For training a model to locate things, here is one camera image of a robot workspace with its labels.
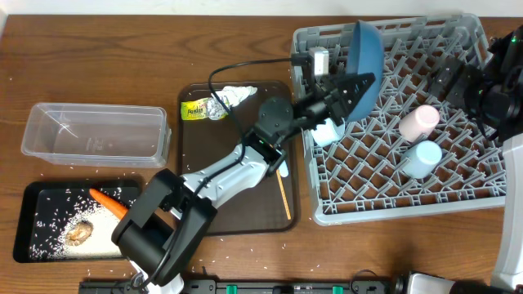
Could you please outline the light blue plastic knife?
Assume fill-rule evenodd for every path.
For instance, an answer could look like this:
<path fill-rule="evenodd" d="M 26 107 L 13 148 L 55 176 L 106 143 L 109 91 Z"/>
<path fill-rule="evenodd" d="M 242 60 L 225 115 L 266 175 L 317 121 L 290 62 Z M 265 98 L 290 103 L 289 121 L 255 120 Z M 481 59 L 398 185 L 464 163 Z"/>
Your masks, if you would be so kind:
<path fill-rule="evenodd" d="M 289 175 L 288 165 L 285 161 L 280 164 L 278 171 L 281 177 L 287 177 Z"/>

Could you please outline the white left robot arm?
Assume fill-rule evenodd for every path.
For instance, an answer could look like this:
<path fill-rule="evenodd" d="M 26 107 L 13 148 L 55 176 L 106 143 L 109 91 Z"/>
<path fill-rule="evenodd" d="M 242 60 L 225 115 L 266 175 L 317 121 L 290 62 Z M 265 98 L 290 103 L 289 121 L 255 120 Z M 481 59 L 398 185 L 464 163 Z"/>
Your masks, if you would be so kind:
<path fill-rule="evenodd" d="M 218 208 L 273 176 L 287 158 L 283 144 L 326 119 L 337 126 L 367 100 L 374 73 L 324 77 L 293 103 L 272 96 L 234 150 L 200 171 L 159 171 L 117 224 L 111 240 L 136 269 L 129 287 L 138 293 L 179 293 L 181 271 L 205 237 Z"/>

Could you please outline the white tissue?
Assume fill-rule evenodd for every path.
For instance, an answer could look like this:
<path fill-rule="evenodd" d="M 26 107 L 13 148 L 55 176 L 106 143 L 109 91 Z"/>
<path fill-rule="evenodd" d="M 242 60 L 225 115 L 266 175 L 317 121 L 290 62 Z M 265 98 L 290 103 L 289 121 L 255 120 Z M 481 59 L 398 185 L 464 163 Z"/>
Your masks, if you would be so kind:
<path fill-rule="evenodd" d="M 222 90 L 217 91 L 219 100 L 228 108 L 238 106 L 241 102 L 254 96 L 257 93 L 257 88 L 252 86 L 233 87 L 225 86 Z M 227 116 L 226 110 L 218 102 L 214 95 L 211 95 L 206 102 L 206 115 L 211 120 L 220 120 Z"/>

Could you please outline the yellow snack wrapper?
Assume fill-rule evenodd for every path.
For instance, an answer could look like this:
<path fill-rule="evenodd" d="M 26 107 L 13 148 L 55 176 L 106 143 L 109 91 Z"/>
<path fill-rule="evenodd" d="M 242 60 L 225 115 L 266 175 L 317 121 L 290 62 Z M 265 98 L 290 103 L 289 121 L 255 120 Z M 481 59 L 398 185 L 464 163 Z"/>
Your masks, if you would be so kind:
<path fill-rule="evenodd" d="M 208 98 L 181 102 L 181 119 L 202 120 L 208 117 Z"/>

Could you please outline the light blue rice bowl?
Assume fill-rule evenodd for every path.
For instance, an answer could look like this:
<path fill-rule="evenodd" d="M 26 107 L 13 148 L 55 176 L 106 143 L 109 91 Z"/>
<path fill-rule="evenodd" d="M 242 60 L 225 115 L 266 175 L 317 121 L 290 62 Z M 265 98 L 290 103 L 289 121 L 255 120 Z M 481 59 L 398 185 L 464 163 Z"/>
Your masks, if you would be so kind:
<path fill-rule="evenodd" d="M 344 137 L 344 134 L 344 121 L 337 125 L 331 118 L 325 119 L 322 124 L 318 124 L 314 130 L 311 130 L 313 140 L 319 147 L 325 147 L 339 141 Z"/>

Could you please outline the orange carrot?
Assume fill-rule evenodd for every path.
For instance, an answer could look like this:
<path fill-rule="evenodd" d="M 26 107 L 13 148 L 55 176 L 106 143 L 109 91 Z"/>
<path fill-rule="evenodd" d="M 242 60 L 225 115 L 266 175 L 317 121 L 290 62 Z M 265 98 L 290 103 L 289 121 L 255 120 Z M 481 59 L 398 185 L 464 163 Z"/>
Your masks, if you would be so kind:
<path fill-rule="evenodd" d="M 122 220 L 127 214 L 128 209 L 120 202 L 103 194 L 97 189 L 89 189 L 89 194 L 103 207 L 115 215 L 116 218 Z"/>

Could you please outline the brown food scrap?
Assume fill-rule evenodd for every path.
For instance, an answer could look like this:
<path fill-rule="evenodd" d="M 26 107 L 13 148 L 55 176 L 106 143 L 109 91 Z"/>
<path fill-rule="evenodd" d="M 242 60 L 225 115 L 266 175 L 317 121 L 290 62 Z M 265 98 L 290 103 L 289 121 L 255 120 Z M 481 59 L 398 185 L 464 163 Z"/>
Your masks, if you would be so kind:
<path fill-rule="evenodd" d="M 93 225 L 90 222 L 81 221 L 65 235 L 65 244 L 79 246 L 92 235 L 92 231 Z"/>

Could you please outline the light blue cup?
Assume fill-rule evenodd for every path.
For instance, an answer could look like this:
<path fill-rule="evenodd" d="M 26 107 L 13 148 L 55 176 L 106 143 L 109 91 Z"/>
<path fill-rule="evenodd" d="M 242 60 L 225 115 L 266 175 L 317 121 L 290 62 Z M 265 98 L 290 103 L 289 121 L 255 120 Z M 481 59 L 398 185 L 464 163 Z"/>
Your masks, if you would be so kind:
<path fill-rule="evenodd" d="M 429 176 L 442 159 L 441 147 L 433 141 L 425 140 L 408 149 L 401 159 L 409 161 L 403 167 L 403 173 L 415 179 Z"/>

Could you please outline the dark blue plate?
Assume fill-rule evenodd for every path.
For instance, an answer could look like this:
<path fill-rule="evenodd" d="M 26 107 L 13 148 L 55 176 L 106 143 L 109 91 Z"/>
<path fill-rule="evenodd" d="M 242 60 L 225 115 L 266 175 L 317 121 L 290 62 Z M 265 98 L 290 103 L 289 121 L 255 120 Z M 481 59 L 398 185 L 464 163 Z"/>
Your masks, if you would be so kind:
<path fill-rule="evenodd" d="M 359 20 L 353 30 L 349 46 L 346 73 L 373 73 L 375 81 L 365 92 L 353 112 L 346 118 L 348 122 L 359 121 L 370 115 L 379 97 L 383 67 L 384 45 L 382 35 L 375 26 Z"/>

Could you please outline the pink cup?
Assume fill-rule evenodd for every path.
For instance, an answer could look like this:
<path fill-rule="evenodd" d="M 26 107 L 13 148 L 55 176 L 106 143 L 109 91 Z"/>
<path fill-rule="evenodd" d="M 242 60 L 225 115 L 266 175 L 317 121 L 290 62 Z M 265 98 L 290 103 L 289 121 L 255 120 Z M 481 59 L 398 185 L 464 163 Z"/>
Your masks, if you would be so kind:
<path fill-rule="evenodd" d="M 420 135 L 430 135 L 440 121 L 439 111 L 431 105 L 421 105 L 399 122 L 399 132 L 404 139 L 414 142 Z"/>

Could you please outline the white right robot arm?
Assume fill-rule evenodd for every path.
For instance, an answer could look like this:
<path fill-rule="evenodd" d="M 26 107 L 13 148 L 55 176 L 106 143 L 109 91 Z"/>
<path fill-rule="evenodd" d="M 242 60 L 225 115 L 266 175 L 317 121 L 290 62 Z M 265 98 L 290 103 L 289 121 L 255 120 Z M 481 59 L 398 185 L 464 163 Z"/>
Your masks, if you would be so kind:
<path fill-rule="evenodd" d="M 484 293 L 522 292 L 522 27 L 496 39 L 482 68 L 452 57 L 429 76 L 428 91 L 461 109 L 487 140 L 501 144 L 507 192 L 503 232 L 490 285 Z"/>

